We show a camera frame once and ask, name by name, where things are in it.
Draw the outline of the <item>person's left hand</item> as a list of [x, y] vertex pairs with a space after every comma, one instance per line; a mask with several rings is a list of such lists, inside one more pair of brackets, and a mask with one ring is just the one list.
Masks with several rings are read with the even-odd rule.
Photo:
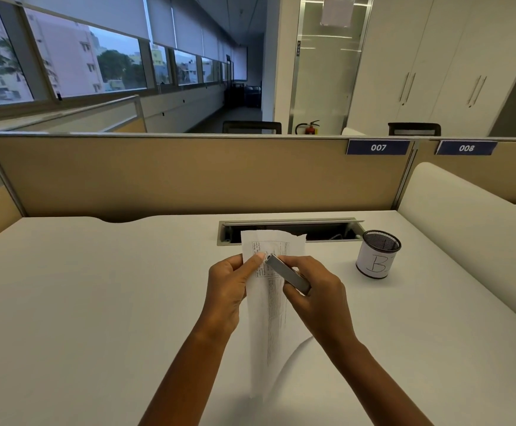
[[197, 329], [212, 341], [225, 345], [239, 323], [240, 304], [247, 295], [247, 283], [240, 281], [242, 254], [213, 264]]

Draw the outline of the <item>person's right hand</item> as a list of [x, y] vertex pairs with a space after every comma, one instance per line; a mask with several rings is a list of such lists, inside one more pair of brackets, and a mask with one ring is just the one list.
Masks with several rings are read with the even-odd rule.
[[339, 277], [311, 256], [280, 256], [281, 261], [307, 279], [311, 290], [310, 312], [298, 314], [325, 351], [349, 349], [358, 343], [347, 293]]

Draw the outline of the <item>grey metal stapler remover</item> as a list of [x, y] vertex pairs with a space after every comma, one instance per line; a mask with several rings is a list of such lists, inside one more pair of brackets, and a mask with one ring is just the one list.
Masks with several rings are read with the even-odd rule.
[[266, 257], [265, 264], [279, 274], [280, 277], [282, 277], [302, 295], [309, 294], [311, 290], [310, 282], [293, 268], [286, 265], [275, 254], [269, 254]]

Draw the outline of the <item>white printed paper sheet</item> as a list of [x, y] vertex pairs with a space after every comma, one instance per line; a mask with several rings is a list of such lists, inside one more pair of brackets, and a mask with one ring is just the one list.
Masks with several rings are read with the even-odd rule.
[[[305, 235], [281, 230], [243, 230], [242, 257], [304, 256]], [[250, 336], [250, 397], [267, 398], [297, 348], [311, 337], [283, 293], [284, 279], [265, 261], [247, 279]]]

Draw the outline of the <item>person's left forearm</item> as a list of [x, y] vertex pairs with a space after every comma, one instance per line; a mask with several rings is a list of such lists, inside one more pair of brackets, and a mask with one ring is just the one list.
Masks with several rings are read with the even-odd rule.
[[232, 330], [195, 327], [138, 426], [199, 426]]

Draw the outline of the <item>person's right forearm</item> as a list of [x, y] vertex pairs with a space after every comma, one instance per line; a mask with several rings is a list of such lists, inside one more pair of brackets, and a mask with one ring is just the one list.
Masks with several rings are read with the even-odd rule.
[[330, 341], [323, 349], [374, 426], [434, 426], [356, 338]]

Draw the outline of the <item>black mesh pen holder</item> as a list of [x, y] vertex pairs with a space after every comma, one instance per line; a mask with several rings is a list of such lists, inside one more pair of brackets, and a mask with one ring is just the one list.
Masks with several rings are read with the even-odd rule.
[[385, 279], [401, 248], [402, 244], [396, 236], [382, 230], [367, 230], [362, 235], [355, 266], [368, 278]]

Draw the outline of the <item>beige desk partition panel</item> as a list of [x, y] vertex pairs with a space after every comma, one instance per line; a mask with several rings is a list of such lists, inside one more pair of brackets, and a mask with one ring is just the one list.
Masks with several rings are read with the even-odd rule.
[[[412, 145], [346, 155], [350, 139], [369, 138]], [[498, 144], [436, 156], [441, 140]], [[516, 138], [0, 132], [0, 178], [24, 217], [388, 211], [424, 162], [516, 204]]]

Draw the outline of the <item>black office chair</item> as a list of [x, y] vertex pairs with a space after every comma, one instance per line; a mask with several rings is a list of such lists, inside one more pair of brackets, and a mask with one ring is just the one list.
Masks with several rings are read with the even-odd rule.
[[282, 124], [273, 121], [229, 120], [222, 125], [223, 134], [262, 134], [264, 130], [281, 135]]
[[432, 122], [390, 122], [389, 136], [441, 136], [441, 126]]

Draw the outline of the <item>blue desk number label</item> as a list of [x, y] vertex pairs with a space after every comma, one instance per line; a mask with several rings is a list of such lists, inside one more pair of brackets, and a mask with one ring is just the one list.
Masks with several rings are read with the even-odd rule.
[[436, 156], [490, 156], [494, 152], [496, 141], [441, 140], [434, 154]]
[[410, 140], [350, 139], [346, 155], [349, 156], [404, 156], [408, 153]]

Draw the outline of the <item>white curved side divider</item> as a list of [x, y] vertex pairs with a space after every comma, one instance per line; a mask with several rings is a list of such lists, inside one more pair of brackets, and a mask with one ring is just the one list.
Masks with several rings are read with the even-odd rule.
[[398, 212], [516, 313], [516, 205], [424, 162]]

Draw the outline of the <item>frosted glass door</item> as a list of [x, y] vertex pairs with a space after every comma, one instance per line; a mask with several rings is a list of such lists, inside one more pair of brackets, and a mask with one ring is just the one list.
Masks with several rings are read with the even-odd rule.
[[320, 25], [324, 0], [300, 0], [288, 132], [319, 121], [319, 135], [340, 135], [352, 95], [374, 0], [355, 0], [349, 28]]

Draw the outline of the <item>white paper notice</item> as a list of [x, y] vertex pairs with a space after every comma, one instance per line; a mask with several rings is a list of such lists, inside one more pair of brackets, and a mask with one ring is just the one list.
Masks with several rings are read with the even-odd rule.
[[323, 27], [349, 28], [355, 0], [324, 0], [320, 25]]

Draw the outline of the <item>white roller window blinds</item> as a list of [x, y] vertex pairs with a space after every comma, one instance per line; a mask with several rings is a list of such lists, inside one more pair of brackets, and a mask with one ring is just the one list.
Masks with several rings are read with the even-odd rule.
[[0, 0], [220, 62], [236, 42], [196, 0]]

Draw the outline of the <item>white wall cabinet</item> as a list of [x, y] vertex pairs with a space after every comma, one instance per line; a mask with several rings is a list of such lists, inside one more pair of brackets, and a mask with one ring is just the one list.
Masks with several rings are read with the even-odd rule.
[[486, 137], [516, 81], [516, 0], [372, 0], [347, 128]]

